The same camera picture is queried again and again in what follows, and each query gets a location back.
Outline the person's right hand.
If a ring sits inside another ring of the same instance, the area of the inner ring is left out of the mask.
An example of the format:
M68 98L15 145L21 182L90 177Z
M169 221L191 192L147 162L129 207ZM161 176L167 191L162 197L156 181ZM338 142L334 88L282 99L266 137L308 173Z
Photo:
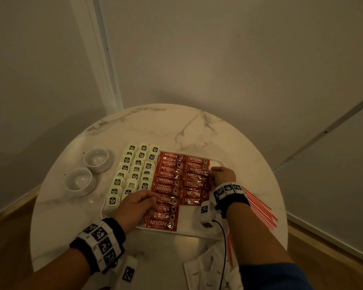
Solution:
M235 172L227 167L223 167L223 183L227 183L227 182L236 182L236 175ZM216 188L222 184L215 184L213 182L213 186Z

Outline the person's left hand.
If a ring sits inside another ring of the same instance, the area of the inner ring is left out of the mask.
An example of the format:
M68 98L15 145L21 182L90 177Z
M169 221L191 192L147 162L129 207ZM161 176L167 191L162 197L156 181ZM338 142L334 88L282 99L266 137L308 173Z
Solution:
M138 197L135 192L126 196L112 214L112 218L118 222L125 234L132 231L143 219L154 217L157 212L141 212L137 205Z

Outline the person's left forearm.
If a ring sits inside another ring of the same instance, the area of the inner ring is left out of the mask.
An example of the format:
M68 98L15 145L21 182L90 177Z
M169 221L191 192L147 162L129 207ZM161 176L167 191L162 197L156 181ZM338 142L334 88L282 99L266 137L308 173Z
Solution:
M79 249L70 248L12 290L81 290L96 272L99 267L94 258L87 259Z

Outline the person's right forearm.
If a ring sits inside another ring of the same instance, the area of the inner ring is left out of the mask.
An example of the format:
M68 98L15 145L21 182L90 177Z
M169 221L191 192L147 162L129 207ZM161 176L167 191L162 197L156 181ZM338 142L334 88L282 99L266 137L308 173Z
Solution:
M247 204L231 204L226 218L239 265L294 264L286 249Z

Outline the right wristband with marker tags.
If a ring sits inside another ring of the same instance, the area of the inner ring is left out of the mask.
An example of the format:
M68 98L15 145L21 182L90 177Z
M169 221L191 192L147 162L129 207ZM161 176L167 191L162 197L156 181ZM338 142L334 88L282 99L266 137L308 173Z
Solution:
M250 206L247 195L241 185L236 182L225 182L215 188L213 196L215 209L221 212L222 219L226 219L227 210L233 203L243 203Z

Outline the wristband with marker tags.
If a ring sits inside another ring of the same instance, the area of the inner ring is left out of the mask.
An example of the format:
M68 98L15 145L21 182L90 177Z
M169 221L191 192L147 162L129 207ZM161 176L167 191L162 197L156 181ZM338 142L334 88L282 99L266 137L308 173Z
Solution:
M113 218L105 218L82 230L69 247L82 253L89 266L90 275L106 274L117 266L125 253L125 240L126 235L120 224Z
M241 185L236 182L225 182L215 188L213 196L215 209L221 212L222 219L226 219L227 210L233 203L243 203L250 206L247 195Z

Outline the rows of red coffee sachets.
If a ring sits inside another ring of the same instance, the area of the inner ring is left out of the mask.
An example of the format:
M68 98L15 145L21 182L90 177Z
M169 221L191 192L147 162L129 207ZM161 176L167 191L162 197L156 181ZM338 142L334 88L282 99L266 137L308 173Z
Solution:
M205 157L160 151L150 187L161 196L159 207L144 227L176 231L181 205L201 206L210 200L209 167Z

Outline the rows of white creamer packets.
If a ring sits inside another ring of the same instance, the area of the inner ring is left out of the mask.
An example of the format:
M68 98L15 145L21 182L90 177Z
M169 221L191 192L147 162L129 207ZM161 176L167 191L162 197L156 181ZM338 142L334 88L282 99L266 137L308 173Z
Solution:
M129 194L149 190L160 154L160 146L148 143L128 143L107 186L101 217L107 217Z

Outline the white rectangular tray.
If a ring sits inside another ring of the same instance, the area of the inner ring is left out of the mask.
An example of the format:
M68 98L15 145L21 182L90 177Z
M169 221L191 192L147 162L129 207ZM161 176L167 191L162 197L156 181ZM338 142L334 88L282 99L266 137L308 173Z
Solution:
M208 157L210 160L210 167L213 166L223 166L223 161ZM111 213L111 209L106 209L106 201L107 197L105 196L104 202L101 206L100 216L101 218L106 218L108 214ZM215 224L215 227L212 228L204 228L200 222L198 213L200 212L200 206L189 206L189 205L181 205L181 209L179 210L179 217L176 226L176 231L163 230L163 229L154 229L154 228L146 228L144 227L144 223L136 226L136 229L148 232L161 232L172 235L181 235L186 237L195 237L195 238L205 238L205 239L213 239L219 240L222 239L222 231L218 224Z

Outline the bundle of red stir sticks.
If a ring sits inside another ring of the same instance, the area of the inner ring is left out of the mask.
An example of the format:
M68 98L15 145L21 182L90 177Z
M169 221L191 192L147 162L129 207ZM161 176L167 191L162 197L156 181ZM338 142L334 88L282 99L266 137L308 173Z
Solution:
M275 236L278 219L272 214L272 209L262 200L258 199L257 196L248 191L245 187L241 186L242 192L248 198L250 208L252 212L257 216L257 218L264 224L264 226L271 232L273 236ZM232 231L229 229L229 233L226 237L227 245L230 247L229 256L231 256L230 264L232 266L238 266L239 262L237 259L237 255L235 253L234 241L232 237Z

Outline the left wristband with marker tags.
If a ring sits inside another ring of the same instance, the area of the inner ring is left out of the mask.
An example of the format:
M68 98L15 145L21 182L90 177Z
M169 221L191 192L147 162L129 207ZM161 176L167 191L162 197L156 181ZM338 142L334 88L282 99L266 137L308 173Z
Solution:
M105 218L82 230L69 247L82 253L89 266L90 275L106 274L117 266L125 253L125 240L126 235L120 224L113 218Z

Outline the white ceramic cup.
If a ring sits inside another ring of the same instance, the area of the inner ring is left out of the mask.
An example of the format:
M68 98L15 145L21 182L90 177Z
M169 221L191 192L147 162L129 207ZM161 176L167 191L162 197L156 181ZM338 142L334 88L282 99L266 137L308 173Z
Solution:
M85 167L71 170L63 179L64 190L72 196L86 196L96 188L96 185L95 176Z
M83 163L91 172L99 174L111 167L112 154L106 148L95 147L84 153Z

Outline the pile of white sugar packets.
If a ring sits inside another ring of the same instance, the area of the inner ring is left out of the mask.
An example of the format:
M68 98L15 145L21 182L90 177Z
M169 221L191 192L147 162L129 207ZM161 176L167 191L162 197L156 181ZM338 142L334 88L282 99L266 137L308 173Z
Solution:
M189 290L244 290L239 267L230 264L226 241L211 244L197 259L184 263Z

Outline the blue sleeve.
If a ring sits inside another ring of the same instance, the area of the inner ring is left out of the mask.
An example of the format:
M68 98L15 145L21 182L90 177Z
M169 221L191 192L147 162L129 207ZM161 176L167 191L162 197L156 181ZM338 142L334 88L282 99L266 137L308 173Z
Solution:
M314 290L294 263L241 265L239 272L245 290Z

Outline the white door frame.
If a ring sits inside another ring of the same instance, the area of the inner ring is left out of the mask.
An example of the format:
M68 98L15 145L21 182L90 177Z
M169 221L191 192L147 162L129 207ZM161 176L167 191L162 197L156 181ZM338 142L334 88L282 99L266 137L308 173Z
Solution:
M123 110L99 0L69 0L106 114Z

